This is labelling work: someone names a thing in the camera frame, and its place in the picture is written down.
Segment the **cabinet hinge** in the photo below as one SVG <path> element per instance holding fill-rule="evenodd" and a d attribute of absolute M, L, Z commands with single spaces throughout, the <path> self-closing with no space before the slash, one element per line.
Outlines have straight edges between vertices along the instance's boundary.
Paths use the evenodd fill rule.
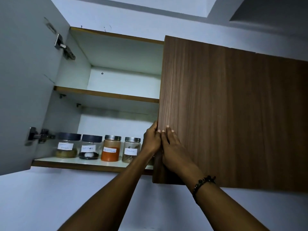
<path fill-rule="evenodd" d="M 36 131 L 35 127 L 30 127 L 28 136 L 25 142 L 26 146 L 31 146 L 34 140 L 38 140 L 38 143 L 44 143 L 46 140 L 55 139 L 56 136 L 49 133 L 48 129 L 42 129 L 41 133 L 39 134 Z"/>
<path fill-rule="evenodd" d="M 69 59 L 69 58 L 72 60 L 76 59 L 75 55 L 72 53 L 70 48 L 67 45 L 64 45 L 63 38 L 60 34 L 57 35 L 55 47 L 56 49 L 63 49 L 63 55 L 66 59 Z"/>

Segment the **cabinet door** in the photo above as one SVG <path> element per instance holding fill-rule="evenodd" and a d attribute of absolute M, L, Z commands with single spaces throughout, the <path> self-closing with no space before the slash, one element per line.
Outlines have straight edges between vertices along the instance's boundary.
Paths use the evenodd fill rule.
<path fill-rule="evenodd" d="M 69 24 L 51 0 L 0 0 L 0 175 L 29 169 L 36 144 L 25 146 L 30 127 L 42 128 Z"/>
<path fill-rule="evenodd" d="M 159 129 L 222 187 L 308 191 L 308 63 L 165 38 Z M 155 157 L 153 182 L 179 183 Z"/>

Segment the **bracelet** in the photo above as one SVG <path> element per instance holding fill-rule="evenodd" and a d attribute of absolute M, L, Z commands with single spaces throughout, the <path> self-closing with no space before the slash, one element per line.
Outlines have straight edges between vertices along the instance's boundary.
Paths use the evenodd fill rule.
<path fill-rule="evenodd" d="M 192 196 L 193 196 L 193 198 L 194 198 L 196 204 L 198 204 L 198 203 L 197 203 L 197 200 L 196 200 L 196 193 L 197 193 L 197 191 L 199 190 L 199 188 L 200 188 L 202 185 L 204 185 L 205 183 L 207 183 L 207 182 L 212 182 L 212 183 L 216 184 L 215 181 L 214 181 L 215 179 L 216 179 L 216 176 L 214 176 L 213 178 L 211 178 L 211 176 L 208 175 L 207 177 L 205 177 L 205 178 L 203 178 L 203 179 L 201 179 L 201 180 L 198 181 L 198 183 L 195 185 L 195 188 L 194 188 L 193 191 L 192 191 Z"/>

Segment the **metal lid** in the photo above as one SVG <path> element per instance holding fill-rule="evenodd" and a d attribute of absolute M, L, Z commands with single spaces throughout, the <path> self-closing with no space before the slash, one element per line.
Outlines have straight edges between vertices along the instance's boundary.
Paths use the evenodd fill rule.
<path fill-rule="evenodd" d="M 133 138 L 133 137 L 125 137 L 125 141 L 126 141 L 126 142 L 137 142 L 137 143 L 140 143 L 140 142 L 141 142 L 141 139 L 139 139 L 139 138 Z"/>
<path fill-rule="evenodd" d="M 59 140 L 79 141 L 80 138 L 81 138 L 81 134 L 73 134 L 73 133 L 65 133 L 65 132 L 60 132 L 58 134 Z"/>
<path fill-rule="evenodd" d="M 103 137 L 97 135 L 82 135 L 83 142 L 90 142 L 90 143 L 101 143 Z"/>
<path fill-rule="evenodd" d="M 106 140 L 116 140 L 116 141 L 121 141 L 121 136 L 114 136 L 114 135 L 105 135 Z"/>

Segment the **person's right hand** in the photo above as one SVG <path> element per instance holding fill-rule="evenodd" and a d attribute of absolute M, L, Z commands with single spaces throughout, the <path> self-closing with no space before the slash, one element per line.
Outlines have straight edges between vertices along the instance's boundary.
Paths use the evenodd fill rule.
<path fill-rule="evenodd" d="M 183 167 L 190 163 L 193 164 L 193 161 L 188 155 L 187 150 L 180 143 L 174 130 L 171 130 L 167 126 L 166 132 L 164 130 L 161 132 L 161 140 L 164 148 L 163 163 L 170 171 L 179 174 Z"/>

